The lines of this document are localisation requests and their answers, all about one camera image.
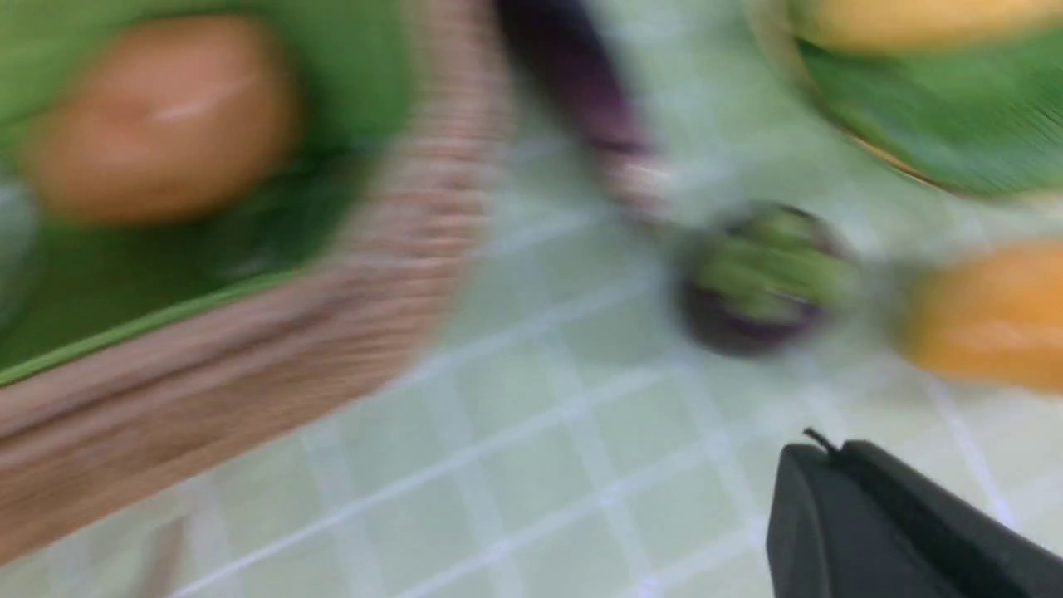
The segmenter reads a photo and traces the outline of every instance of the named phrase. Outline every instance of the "orange fruit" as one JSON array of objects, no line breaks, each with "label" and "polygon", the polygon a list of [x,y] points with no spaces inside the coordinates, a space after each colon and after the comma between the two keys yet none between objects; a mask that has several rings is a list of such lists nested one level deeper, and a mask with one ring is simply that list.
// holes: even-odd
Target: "orange fruit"
[{"label": "orange fruit", "polygon": [[906,332],[929,373],[1063,392],[1063,240],[1012,242],[932,276]]}]

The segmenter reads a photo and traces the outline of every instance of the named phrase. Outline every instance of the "black plastic object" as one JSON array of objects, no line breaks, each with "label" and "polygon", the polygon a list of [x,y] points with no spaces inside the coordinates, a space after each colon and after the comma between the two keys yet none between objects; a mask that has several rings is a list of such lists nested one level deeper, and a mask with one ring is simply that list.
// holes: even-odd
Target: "black plastic object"
[{"label": "black plastic object", "polygon": [[776,598],[1058,598],[1063,559],[872,443],[782,450],[767,531]]}]

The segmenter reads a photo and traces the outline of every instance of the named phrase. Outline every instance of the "woven basket rim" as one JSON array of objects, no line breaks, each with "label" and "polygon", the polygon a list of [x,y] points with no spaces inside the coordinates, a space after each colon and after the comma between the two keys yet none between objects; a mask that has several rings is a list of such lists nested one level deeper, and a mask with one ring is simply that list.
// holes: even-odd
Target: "woven basket rim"
[{"label": "woven basket rim", "polygon": [[372,289],[359,283],[367,279],[367,272],[379,269],[384,258],[365,254],[362,247],[376,237],[402,235],[402,230],[373,229],[374,224],[387,220],[374,211],[384,207],[384,198],[439,184],[432,160],[419,164],[419,168],[409,167],[411,149],[445,138],[471,120],[496,120],[485,112],[492,107],[487,100],[499,92],[499,82],[491,73],[493,65],[485,63],[479,71],[470,72],[468,55],[441,51],[455,45],[457,36],[471,34],[468,29],[451,31],[438,25],[463,3],[456,2],[451,8],[444,4],[404,2],[410,23],[407,37],[420,49],[412,52],[418,73],[417,107],[374,174],[366,198],[350,210],[324,258],[286,284],[0,389],[0,439],[107,397],[209,366],[327,320],[341,306],[370,301]]}]

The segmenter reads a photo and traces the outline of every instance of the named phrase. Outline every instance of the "light green tile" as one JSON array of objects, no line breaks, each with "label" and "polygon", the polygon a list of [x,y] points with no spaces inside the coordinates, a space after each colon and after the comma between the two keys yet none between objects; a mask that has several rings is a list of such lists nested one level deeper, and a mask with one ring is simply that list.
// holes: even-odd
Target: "light green tile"
[{"label": "light green tile", "polygon": [[568,430],[552,428],[483,461],[503,523],[517,531],[588,496],[592,484]]},{"label": "light green tile", "polygon": [[516,148],[522,147],[523,143],[554,139],[564,134],[564,127],[557,113],[529,80],[525,79],[516,85],[513,103],[518,129],[517,137],[513,139]]},{"label": "light green tile", "polygon": [[744,525],[708,464],[685,469],[628,500],[655,567],[667,567]]},{"label": "light green tile", "polygon": [[[105,596],[130,594],[140,583],[146,568],[152,565],[162,526],[180,515],[174,493],[164,493],[120,511],[87,528],[84,532],[96,582]],[[200,517],[203,513],[192,514]],[[193,527],[186,527],[186,534]],[[186,539],[175,583],[190,583],[222,563],[220,552],[196,554],[197,546]]]},{"label": "light green tile", "polygon": [[827,380],[851,378],[861,369],[874,376],[870,369],[896,356],[900,325],[894,310],[901,307],[883,302],[871,287],[857,291],[849,306],[833,314],[800,347],[805,356],[815,360],[820,376]]},{"label": "light green tile", "polygon": [[760,201],[781,201],[810,210],[837,192],[838,182],[820,171],[816,152],[799,144],[787,147],[779,139],[782,135],[763,133],[765,143],[774,146],[770,152],[746,153],[741,156],[738,184],[745,197]]},{"label": "light green tile", "polygon": [[187,595],[187,598],[239,598],[242,594],[231,587],[205,587]]},{"label": "light green tile", "polygon": [[853,437],[897,447],[924,435],[950,439],[948,424],[934,407],[922,376],[911,371],[881,373],[882,380],[861,391],[836,392],[838,408]]},{"label": "light green tile", "polygon": [[618,540],[601,515],[521,548],[514,559],[529,597],[602,598],[632,581]]},{"label": "light green tile", "polygon": [[323,513],[298,437],[285,437],[231,461],[209,479],[235,557],[281,540]]},{"label": "light green tile", "polygon": [[537,224],[605,205],[587,152],[576,142],[558,146],[516,166],[510,190],[524,199],[526,217]]},{"label": "light green tile", "polygon": [[1063,554],[1063,507],[1030,518],[1020,531],[1044,548],[1056,554]]},{"label": "light green tile", "polygon": [[571,302],[629,277],[634,273],[629,234],[609,220],[536,246],[553,302]]},{"label": "light green tile", "polygon": [[1001,488],[1016,489],[1059,467],[1063,455],[1063,417],[1049,412],[975,437],[990,474]]},{"label": "light green tile", "polygon": [[349,598],[336,543],[314,535],[242,571],[246,598]]},{"label": "light green tile", "polygon": [[50,598],[51,568],[46,552],[24,557],[0,569],[0,596]]},{"label": "light green tile", "polygon": [[738,447],[735,451],[739,466],[745,474],[749,489],[753,491],[756,507],[761,513],[767,513],[772,507],[772,497],[775,494],[775,474],[779,468],[779,456],[782,448],[788,444],[802,442],[799,433],[800,429],[794,429],[791,435],[765,434],[754,442]]},{"label": "light green tile", "polygon": [[524,314],[520,297],[507,273],[514,267],[513,258],[512,255],[484,257],[474,263],[458,292],[455,311],[444,325],[445,345],[466,345],[521,323]]},{"label": "light green tile", "polygon": [[337,416],[336,430],[356,497],[371,495],[446,458],[425,404],[428,389],[385,391]]},{"label": "light green tile", "polygon": [[743,556],[703,573],[670,590],[665,598],[767,598],[772,578],[759,566],[759,557]]},{"label": "light green tile", "polygon": [[976,509],[992,513],[989,497],[971,471],[971,465],[950,439],[939,439],[939,448],[932,452],[915,449],[908,454],[895,451],[910,467],[948,492],[969,502]]},{"label": "light green tile", "polygon": [[682,393],[679,383],[668,378],[595,409],[602,440],[619,476],[652,466],[697,443],[697,426]]},{"label": "light green tile", "polygon": [[388,594],[401,594],[472,557],[476,542],[469,517],[450,477],[369,510],[366,533],[376,547]]},{"label": "light green tile", "polygon": [[428,594],[428,598],[495,598],[497,592],[486,570],[469,574],[461,579]]},{"label": "light green tile", "polygon": [[530,341],[458,366],[456,392],[475,438],[497,434],[554,407],[546,368],[542,349]]},{"label": "light green tile", "polygon": [[778,355],[739,359],[707,352],[697,364],[704,400],[728,426],[753,425],[758,412],[798,401],[807,388],[794,363]]},{"label": "light green tile", "polygon": [[563,327],[585,385],[598,387],[627,371],[653,365],[664,357],[654,309],[648,298],[640,295]]}]

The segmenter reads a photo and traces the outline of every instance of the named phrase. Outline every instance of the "wicker basket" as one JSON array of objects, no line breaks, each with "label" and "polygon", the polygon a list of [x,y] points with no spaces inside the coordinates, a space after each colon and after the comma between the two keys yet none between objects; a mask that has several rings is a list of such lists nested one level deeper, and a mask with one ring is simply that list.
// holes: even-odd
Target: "wicker basket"
[{"label": "wicker basket", "polygon": [[296,281],[0,390],[0,562],[400,374],[451,307],[510,129],[487,0],[410,0],[420,104]]}]

